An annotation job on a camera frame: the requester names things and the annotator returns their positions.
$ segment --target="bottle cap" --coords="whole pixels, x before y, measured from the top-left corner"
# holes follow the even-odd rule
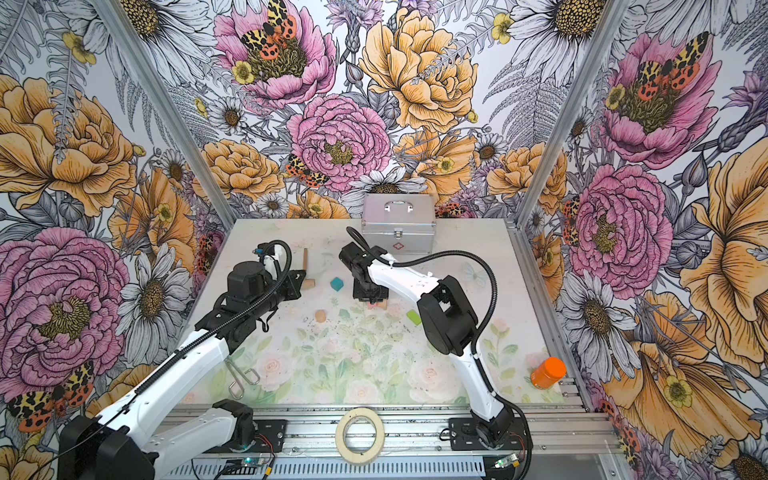
[[[561,379],[565,376],[565,364],[557,357],[549,357],[541,364],[544,374],[551,379]]]

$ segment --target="floral tabletop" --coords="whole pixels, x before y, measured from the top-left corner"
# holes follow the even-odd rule
[[[285,240],[293,250],[293,268],[309,251],[307,277],[316,281],[298,301],[280,304],[270,331],[254,332],[231,356],[242,370],[253,369],[258,385],[246,384],[241,402],[264,404],[445,404],[467,403],[453,365],[427,341],[423,328],[407,317],[415,305],[392,294],[387,309],[369,309],[352,297],[353,279],[338,260],[350,238],[347,225],[359,220],[238,220],[221,250],[187,330],[210,311],[223,292],[227,274],[248,260],[257,243]],[[434,251],[458,249],[483,256],[497,276],[499,298],[480,350],[496,388],[513,402],[563,402],[557,386],[539,390],[529,376],[547,350],[528,298],[504,221],[438,219]],[[460,257],[416,267],[436,276],[452,275],[467,293],[478,317],[490,299],[485,271]],[[339,292],[330,282],[339,277]],[[316,315],[323,310],[325,315]],[[208,373],[185,403],[204,404],[230,396],[233,377],[225,365]]]

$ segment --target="metal post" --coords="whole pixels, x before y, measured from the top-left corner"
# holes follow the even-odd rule
[[[616,31],[628,8],[629,0],[608,0],[605,5],[600,22],[594,30],[594,36],[587,51],[587,56],[584,58],[584,63],[576,71],[571,89],[568,91],[565,103],[560,110],[558,119],[554,123],[552,133],[549,135],[549,139],[547,139],[544,153],[541,156],[541,163],[539,163],[531,179],[528,191],[525,192],[525,199],[523,200],[522,207],[518,210],[516,219],[518,228],[524,228],[525,223],[531,216],[533,207],[538,202],[538,198],[544,190],[544,185],[547,183],[547,177],[549,177],[555,162],[558,160],[565,136],[571,129],[574,120],[576,120],[579,107],[591,86],[595,72],[598,71],[605,55],[611,49],[611,42],[614,40]]]
[[[200,185],[208,194],[211,205],[219,214],[224,229],[231,230],[235,224],[233,211],[214,180],[210,168],[203,160],[200,149],[176,109],[176,104],[171,100],[160,75],[149,61],[144,43],[125,14],[120,0],[99,0],[92,2],[92,5],[117,43],[122,57],[128,60],[135,78],[147,92],[147,96],[165,122],[165,126],[170,130],[170,134],[173,135],[181,153],[190,163]]]

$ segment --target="roll of tape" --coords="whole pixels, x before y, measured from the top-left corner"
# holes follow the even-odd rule
[[[373,445],[370,449],[364,452],[353,452],[346,446],[344,436],[349,426],[359,418],[365,418],[373,424],[373,428],[376,430],[376,438],[373,440]],[[358,408],[349,410],[336,426],[336,448],[339,450],[342,458],[354,465],[366,465],[373,462],[384,448],[384,422],[371,409]]]

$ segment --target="tape roll core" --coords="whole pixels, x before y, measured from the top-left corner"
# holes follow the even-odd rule
[[[370,449],[365,450],[364,452],[353,452],[346,446],[344,436],[346,435],[349,426],[360,418],[367,419],[371,425],[373,425],[373,428],[376,430],[376,437],[374,438],[373,445],[371,445]],[[382,422],[376,412],[371,409],[358,408],[349,410],[336,426],[336,448],[339,450],[339,454],[341,454],[342,458],[351,464],[366,465],[373,462],[373,460],[379,456],[382,449],[384,449],[384,422]]]

